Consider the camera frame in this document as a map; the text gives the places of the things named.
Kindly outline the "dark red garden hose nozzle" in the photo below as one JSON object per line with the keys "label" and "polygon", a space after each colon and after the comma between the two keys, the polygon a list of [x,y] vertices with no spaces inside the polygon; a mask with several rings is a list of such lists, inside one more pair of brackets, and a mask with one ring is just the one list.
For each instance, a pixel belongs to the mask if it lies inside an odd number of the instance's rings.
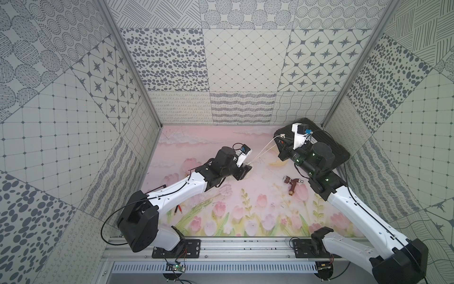
{"label": "dark red garden hose nozzle", "polygon": [[292,179],[290,178],[289,176],[284,176],[283,178],[283,182],[290,185],[290,188],[288,190],[288,194],[290,196],[293,196],[294,195],[294,191],[295,191],[295,188],[296,188],[296,185],[299,184],[299,183],[303,183],[304,180],[302,179],[299,179],[299,178],[295,178],[295,179]]}

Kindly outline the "white bag drawstring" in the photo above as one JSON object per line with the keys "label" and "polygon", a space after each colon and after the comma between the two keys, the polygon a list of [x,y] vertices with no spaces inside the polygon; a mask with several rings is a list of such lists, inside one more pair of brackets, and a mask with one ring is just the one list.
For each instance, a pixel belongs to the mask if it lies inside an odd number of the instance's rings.
{"label": "white bag drawstring", "polygon": [[272,142],[275,142],[275,140],[277,138],[285,138],[286,135],[285,134],[279,134],[277,136],[274,136],[263,148],[262,150],[259,152],[258,155],[256,155],[252,161],[248,162],[247,165],[252,165],[253,162],[255,162],[256,160],[258,160],[263,154],[267,153],[270,149],[272,149],[274,146],[271,146],[270,148],[268,148],[268,146],[272,143]]}

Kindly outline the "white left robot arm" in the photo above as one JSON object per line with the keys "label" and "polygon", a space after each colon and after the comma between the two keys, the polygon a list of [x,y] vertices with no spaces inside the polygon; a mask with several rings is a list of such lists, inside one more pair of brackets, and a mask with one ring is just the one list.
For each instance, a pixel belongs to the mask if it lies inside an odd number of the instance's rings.
{"label": "white left robot arm", "polygon": [[227,177],[242,180],[252,169],[244,163],[251,152],[245,144],[237,150],[223,146],[216,157],[191,170],[181,181],[158,191],[132,194],[117,221],[131,250],[137,253],[149,246],[166,251],[176,248],[184,235],[176,228],[160,225],[160,218],[193,196],[220,187]]}

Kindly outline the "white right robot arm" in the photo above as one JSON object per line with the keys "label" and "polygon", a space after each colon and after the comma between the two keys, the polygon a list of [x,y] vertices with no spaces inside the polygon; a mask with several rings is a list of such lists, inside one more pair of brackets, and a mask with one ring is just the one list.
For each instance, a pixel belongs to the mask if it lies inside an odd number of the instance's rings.
{"label": "white right robot arm", "polygon": [[277,135],[279,159],[304,170],[313,191],[339,210],[368,239],[371,246],[347,240],[332,228],[322,227],[311,235],[313,253],[335,254],[370,273],[379,284],[417,284],[426,280],[428,247],[410,240],[386,223],[357,197],[332,167],[335,155],[325,143],[310,142],[310,135],[294,138]]}

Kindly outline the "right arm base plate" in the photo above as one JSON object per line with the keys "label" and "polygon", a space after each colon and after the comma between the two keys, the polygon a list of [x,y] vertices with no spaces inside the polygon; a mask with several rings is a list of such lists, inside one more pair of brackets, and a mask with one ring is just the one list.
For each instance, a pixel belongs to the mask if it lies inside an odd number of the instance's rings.
{"label": "right arm base plate", "polygon": [[290,247],[293,249],[295,257],[297,259],[330,259],[332,257],[334,257],[335,259],[340,258],[340,256],[338,255],[331,255],[323,248],[316,247],[311,239],[291,238]]}

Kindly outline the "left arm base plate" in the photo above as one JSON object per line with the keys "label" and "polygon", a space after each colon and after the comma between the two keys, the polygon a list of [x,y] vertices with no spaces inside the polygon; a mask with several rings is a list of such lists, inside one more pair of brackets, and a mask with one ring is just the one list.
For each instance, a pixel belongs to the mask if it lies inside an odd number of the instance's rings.
{"label": "left arm base plate", "polygon": [[201,251],[200,239],[184,239],[171,251],[154,248],[153,259],[198,259]]}

